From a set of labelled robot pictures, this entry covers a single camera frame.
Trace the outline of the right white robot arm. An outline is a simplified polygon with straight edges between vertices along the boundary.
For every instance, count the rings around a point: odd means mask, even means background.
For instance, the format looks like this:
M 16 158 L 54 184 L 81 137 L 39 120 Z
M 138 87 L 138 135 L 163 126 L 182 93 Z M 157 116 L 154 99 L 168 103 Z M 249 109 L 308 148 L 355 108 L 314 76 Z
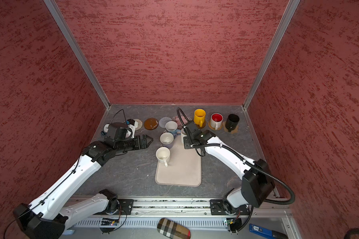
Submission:
M 264 160 L 256 161 L 238 153 L 209 130 L 185 127 L 184 132 L 185 149 L 200 149 L 203 155 L 214 156 L 241 179 L 241 187 L 232 189 L 222 199 L 225 212 L 233 214 L 242 205 L 261 206 L 275 187 Z

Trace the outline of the yellow mug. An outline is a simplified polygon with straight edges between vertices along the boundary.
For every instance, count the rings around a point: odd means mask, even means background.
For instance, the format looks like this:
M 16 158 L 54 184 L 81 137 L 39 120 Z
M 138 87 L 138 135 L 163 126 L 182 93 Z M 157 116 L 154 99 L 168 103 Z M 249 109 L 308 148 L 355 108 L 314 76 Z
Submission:
M 197 109 L 194 112 L 194 119 L 193 122 L 197 125 L 198 128 L 204 128 L 206 121 L 206 112 L 203 109 Z

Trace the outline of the beige serving tray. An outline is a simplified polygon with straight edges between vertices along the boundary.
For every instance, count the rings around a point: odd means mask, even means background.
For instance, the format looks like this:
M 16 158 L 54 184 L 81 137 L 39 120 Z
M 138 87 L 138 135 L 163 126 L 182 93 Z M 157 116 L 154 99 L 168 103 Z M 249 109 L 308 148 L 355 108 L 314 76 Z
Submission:
M 170 160 L 158 161 L 155 181 L 162 185 L 197 187 L 201 184 L 201 157 L 194 149 L 185 149 L 181 136 L 176 136 L 170 149 Z

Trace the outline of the cork coaster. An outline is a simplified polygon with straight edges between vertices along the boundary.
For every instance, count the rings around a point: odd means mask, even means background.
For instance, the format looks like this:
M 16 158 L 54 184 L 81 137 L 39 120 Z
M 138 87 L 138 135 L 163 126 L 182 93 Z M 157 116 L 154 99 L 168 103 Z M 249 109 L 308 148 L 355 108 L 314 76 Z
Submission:
M 226 121 L 224 121 L 224 122 L 222 123 L 222 129 L 223 129 L 225 132 L 229 132 L 229 133 L 231 133 L 231 134 L 238 133 L 239 125 L 237 125 L 234 130 L 228 131 L 228 129 L 225 127 L 225 124 L 226 124 Z

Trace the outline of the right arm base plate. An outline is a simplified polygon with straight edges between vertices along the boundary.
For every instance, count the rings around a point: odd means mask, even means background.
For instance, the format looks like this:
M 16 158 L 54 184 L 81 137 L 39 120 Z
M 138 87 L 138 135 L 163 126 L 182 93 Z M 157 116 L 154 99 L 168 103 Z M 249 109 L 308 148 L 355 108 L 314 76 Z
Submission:
M 210 211 L 213 216 L 224 215 L 224 216 L 237 216 L 237 215 L 249 215 L 250 209 L 248 206 L 242 205 L 239 208 L 232 206 L 225 199 L 211 199 Z

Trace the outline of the white mug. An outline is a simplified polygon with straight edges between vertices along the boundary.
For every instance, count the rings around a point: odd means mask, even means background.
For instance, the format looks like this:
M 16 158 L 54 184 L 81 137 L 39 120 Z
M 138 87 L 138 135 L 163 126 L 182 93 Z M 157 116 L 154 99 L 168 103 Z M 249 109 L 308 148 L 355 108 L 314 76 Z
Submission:
M 167 147 L 160 147 L 156 151 L 156 158 L 159 163 L 163 164 L 165 167 L 168 167 L 169 161 L 171 159 L 171 152 Z
M 184 145 L 184 138 L 187 136 L 187 134 L 185 133 L 184 129 L 181 129 L 181 132 L 180 132 L 180 137 L 181 137 L 181 140 L 180 142 Z

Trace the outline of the dark glossy brown coaster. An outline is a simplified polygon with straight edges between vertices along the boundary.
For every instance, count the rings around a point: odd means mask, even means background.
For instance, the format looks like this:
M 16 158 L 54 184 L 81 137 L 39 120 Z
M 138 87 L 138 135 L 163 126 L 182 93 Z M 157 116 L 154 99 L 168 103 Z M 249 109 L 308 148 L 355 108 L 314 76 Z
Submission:
M 156 118 L 148 118 L 144 121 L 144 128 L 147 130 L 155 130 L 159 126 Z

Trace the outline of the black mug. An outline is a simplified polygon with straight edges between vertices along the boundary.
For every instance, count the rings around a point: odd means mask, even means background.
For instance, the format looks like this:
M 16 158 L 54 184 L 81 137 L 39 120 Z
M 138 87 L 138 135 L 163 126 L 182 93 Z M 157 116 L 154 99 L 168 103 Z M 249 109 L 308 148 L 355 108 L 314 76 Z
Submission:
M 230 114 L 225 123 L 225 128 L 228 130 L 228 132 L 232 132 L 233 130 L 236 129 L 239 121 L 240 121 L 240 118 L 238 115 Z

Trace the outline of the red interior mug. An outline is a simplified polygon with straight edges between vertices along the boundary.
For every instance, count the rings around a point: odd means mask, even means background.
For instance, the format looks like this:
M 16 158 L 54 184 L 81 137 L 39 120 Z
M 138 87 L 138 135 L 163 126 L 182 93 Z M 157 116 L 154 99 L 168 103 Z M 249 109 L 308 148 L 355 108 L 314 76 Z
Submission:
M 214 113 L 210 117 L 209 127 L 212 130 L 220 130 L 222 127 L 223 115 L 220 113 Z

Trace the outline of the lavender mug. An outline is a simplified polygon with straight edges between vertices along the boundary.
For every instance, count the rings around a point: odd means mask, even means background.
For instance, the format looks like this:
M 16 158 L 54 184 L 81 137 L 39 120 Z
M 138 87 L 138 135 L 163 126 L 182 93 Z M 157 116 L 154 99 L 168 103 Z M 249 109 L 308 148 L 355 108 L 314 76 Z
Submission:
M 168 149 L 172 148 L 174 145 L 174 140 L 175 137 L 170 132 L 165 132 L 161 134 L 160 136 L 161 147 L 166 147 Z

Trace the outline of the white patterned round coaster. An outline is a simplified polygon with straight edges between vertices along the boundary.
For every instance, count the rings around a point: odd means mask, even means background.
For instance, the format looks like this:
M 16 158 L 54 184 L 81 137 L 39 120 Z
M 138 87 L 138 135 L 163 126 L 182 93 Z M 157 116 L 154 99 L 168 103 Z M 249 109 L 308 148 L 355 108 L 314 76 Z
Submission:
M 140 119 L 134 119 L 135 121 L 135 130 L 140 130 L 143 126 L 143 122 Z

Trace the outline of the white mug front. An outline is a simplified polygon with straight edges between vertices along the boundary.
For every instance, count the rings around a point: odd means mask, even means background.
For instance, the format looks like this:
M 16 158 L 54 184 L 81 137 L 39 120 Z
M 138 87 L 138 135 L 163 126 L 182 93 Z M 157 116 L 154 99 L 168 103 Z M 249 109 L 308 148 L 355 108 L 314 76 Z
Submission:
M 184 145 L 184 138 L 187 136 L 187 134 L 185 133 L 184 129 L 181 129 L 181 132 L 180 132 L 180 137 L 181 137 L 181 140 L 180 142 Z

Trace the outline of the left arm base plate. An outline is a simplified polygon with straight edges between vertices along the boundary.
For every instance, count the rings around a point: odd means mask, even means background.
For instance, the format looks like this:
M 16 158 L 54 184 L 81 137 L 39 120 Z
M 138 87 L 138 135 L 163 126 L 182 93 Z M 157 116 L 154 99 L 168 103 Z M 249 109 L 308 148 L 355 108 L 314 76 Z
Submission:
M 133 209 L 133 199 L 116 199 L 113 198 L 109 201 L 105 214 L 107 215 L 120 215 L 123 212 L 126 215 L 131 215 Z

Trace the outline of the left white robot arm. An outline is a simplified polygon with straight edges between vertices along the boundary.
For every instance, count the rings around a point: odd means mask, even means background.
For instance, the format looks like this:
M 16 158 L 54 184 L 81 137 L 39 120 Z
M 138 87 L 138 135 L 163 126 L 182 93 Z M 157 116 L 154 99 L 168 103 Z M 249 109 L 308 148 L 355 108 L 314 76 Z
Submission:
M 129 151 L 146 149 L 153 138 L 146 134 L 106 144 L 95 141 L 86 147 L 73 166 L 30 204 L 21 203 L 13 214 L 21 231 L 30 239 L 58 239 L 77 222 L 100 212 L 120 213 L 117 195 L 101 190 L 95 196 L 65 207 L 80 186 L 109 160 Z

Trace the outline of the grey round coaster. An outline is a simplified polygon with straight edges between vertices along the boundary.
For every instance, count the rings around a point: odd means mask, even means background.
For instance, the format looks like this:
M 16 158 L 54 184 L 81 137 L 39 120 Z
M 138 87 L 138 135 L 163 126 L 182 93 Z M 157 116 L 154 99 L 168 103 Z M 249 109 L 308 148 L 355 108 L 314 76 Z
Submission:
M 159 120 L 159 127 L 161 128 L 166 128 L 166 124 L 168 122 L 172 121 L 172 119 L 170 117 L 163 117 Z

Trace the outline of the blue floral mug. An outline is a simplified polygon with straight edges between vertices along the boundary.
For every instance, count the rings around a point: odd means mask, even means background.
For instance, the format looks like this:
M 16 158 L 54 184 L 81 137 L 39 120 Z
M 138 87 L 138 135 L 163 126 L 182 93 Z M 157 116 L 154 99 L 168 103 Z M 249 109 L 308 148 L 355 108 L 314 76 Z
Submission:
M 171 133 L 173 136 L 180 134 L 180 130 L 178 129 L 178 124 L 175 121 L 169 121 L 165 124 L 166 132 Z

